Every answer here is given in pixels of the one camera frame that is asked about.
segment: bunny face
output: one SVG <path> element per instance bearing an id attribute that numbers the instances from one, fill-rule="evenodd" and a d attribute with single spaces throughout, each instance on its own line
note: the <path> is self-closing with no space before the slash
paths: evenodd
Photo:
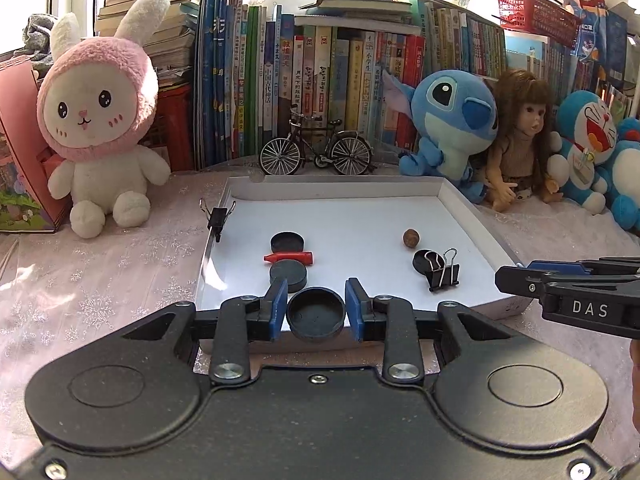
<path id="1" fill-rule="evenodd" d="M 99 146 L 126 134 L 136 119 L 136 88 L 117 67 L 87 63 L 53 81 L 44 99 L 44 123 L 66 148 Z"/>

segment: bicycle wheel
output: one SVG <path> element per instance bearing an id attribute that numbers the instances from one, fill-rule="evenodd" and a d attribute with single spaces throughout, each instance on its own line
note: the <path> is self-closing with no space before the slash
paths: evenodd
<path id="1" fill-rule="evenodd" d="M 264 174 L 292 175 L 302 165 L 302 151 L 293 140 L 276 137 L 260 150 L 258 163 Z"/>
<path id="2" fill-rule="evenodd" d="M 371 164 L 373 150 L 369 143 L 355 132 L 341 132 L 329 154 L 335 171 L 343 175 L 361 175 Z"/>

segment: stitch eye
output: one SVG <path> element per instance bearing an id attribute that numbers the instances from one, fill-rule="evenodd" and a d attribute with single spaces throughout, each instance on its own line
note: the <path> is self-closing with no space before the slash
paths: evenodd
<path id="1" fill-rule="evenodd" d="M 103 90 L 98 96 L 98 102 L 102 108 L 107 108 L 111 104 L 111 94 L 108 90 Z"/>
<path id="2" fill-rule="evenodd" d="M 450 83 L 440 83 L 431 92 L 433 98 L 436 99 L 436 101 L 439 102 L 442 106 L 449 106 L 452 94 L 453 92 Z"/>
<path id="3" fill-rule="evenodd" d="M 60 104 L 58 104 L 58 115 L 60 116 L 60 119 L 64 119 L 68 114 L 68 112 L 69 110 L 66 107 L 66 103 L 60 101 Z"/>

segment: black binder clip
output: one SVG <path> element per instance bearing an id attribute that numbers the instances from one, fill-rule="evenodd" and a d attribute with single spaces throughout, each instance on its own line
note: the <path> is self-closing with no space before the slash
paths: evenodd
<path id="1" fill-rule="evenodd" d="M 451 260 L 447 259 L 449 253 L 452 253 Z M 454 264 L 457 255 L 458 250 L 453 247 L 442 254 L 423 249 L 414 254 L 414 269 L 427 278 L 431 292 L 454 286 L 459 283 L 460 265 Z"/>
<path id="2" fill-rule="evenodd" d="M 217 243 L 220 243 L 220 235 L 222 234 L 226 219 L 229 218 L 229 215 L 231 215 L 235 208 L 236 201 L 234 200 L 229 209 L 226 207 L 215 207 L 210 211 L 204 199 L 200 199 L 200 209 L 202 209 L 202 212 L 207 216 L 207 229 L 211 231 L 211 235 L 215 237 Z"/>

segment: person's hand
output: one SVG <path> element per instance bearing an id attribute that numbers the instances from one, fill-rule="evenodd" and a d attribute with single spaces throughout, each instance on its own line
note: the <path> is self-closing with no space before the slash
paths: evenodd
<path id="1" fill-rule="evenodd" d="M 545 180 L 545 187 L 546 190 L 551 194 L 557 193 L 560 190 L 560 186 L 558 186 L 558 183 L 552 178 L 548 178 Z"/>
<path id="2" fill-rule="evenodd" d="M 631 386 L 634 406 L 633 422 L 637 431 L 640 431 L 640 340 L 633 340 L 629 345 L 629 355 L 633 361 L 634 368 L 631 371 Z"/>

